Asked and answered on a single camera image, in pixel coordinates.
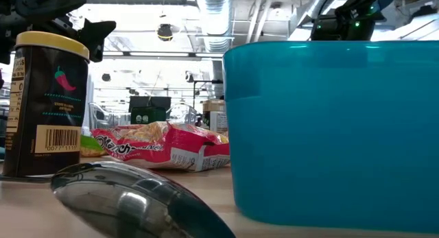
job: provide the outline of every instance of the ceiling camera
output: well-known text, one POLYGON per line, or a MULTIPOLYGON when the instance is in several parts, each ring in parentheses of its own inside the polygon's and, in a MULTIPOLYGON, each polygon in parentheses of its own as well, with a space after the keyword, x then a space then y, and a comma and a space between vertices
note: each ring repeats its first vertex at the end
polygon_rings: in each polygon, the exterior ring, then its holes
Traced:
POLYGON ((168 42, 172 40, 172 31, 170 24, 160 24, 159 29, 157 30, 157 36, 160 40, 164 42, 168 42))
POLYGON ((190 71, 186 71, 185 79, 186 82, 193 83, 193 75, 190 71))
POLYGON ((102 74, 102 80, 105 82, 109 82, 111 80, 111 76, 108 73, 102 74))

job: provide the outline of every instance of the ceiling light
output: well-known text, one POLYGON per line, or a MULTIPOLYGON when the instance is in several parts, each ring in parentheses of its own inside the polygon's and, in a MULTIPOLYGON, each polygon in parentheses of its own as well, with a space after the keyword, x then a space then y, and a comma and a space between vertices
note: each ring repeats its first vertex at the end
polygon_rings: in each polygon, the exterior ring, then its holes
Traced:
POLYGON ((222 57, 223 53, 196 53, 197 57, 222 57))
POLYGON ((187 57, 188 53, 172 52, 130 52, 131 56, 157 56, 157 57, 187 57))
POLYGON ((104 51, 104 56, 123 56, 123 52, 119 52, 119 51, 104 51))

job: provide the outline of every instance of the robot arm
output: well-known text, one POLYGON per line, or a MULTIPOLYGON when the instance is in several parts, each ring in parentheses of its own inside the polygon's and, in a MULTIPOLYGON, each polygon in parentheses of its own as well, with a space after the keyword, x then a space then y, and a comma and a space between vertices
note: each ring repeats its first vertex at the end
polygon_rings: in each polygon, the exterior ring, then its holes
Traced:
POLYGON ((347 0, 335 15, 319 15, 314 20, 311 40, 370 40, 376 21, 384 21, 381 11, 394 0, 347 0))
POLYGON ((91 23, 74 30, 67 14, 87 0, 0 0, 0 63, 9 64, 15 38, 21 32, 38 30, 66 36, 84 44, 90 60, 102 61, 104 39, 115 28, 114 21, 91 23))

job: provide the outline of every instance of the snack bag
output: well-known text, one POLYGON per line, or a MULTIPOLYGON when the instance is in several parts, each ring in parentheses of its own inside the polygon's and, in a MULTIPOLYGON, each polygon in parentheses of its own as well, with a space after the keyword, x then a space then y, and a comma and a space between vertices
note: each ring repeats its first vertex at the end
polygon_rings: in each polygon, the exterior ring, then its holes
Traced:
POLYGON ((140 167, 197 172, 230 162, 226 136, 189 124, 156 121, 92 134, 109 155, 140 167))

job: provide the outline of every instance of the yellow lid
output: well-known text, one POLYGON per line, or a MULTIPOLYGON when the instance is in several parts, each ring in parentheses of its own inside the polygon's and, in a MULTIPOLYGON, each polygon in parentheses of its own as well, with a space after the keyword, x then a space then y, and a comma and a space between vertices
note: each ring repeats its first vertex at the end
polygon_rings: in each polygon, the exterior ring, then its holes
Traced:
POLYGON ((15 47, 24 45, 34 45, 43 47, 52 47, 56 49, 61 49, 71 53, 75 53, 82 56, 88 60, 90 52, 87 47, 76 40, 67 38, 65 36, 60 36, 57 34, 52 34, 48 32, 22 32, 16 37, 15 47))

